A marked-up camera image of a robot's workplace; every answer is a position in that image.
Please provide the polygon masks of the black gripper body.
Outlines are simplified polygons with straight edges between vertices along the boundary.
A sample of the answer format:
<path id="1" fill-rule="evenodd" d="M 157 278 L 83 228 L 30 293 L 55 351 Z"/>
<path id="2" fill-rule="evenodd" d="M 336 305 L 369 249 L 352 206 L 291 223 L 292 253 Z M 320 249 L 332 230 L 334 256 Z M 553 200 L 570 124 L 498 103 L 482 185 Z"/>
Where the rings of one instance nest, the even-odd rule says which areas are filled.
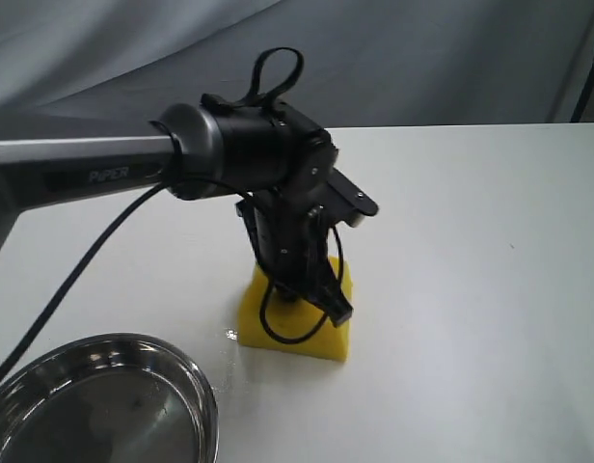
<path id="1" fill-rule="evenodd" d="M 327 178 L 313 187 L 290 189 L 271 181 L 243 184 L 248 197 L 237 209 L 250 236 L 256 263 L 272 281 L 306 298 L 309 273 L 328 260 L 332 224 L 321 200 Z"/>

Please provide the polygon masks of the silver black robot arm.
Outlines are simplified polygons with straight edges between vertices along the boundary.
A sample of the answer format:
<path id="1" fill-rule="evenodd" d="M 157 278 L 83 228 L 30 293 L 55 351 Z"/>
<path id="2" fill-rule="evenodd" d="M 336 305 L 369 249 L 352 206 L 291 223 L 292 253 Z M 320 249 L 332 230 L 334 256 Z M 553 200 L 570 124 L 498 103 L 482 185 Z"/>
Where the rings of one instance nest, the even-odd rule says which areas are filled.
<path id="1" fill-rule="evenodd" d="M 327 261 L 327 234 L 377 210 L 335 166 L 330 133 L 287 104 L 177 104 L 156 122 L 0 117 L 0 250 L 27 210 L 163 185 L 184 201 L 241 194 L 258 265 L 284 293 L 341 325 L 348 299 Z"/>

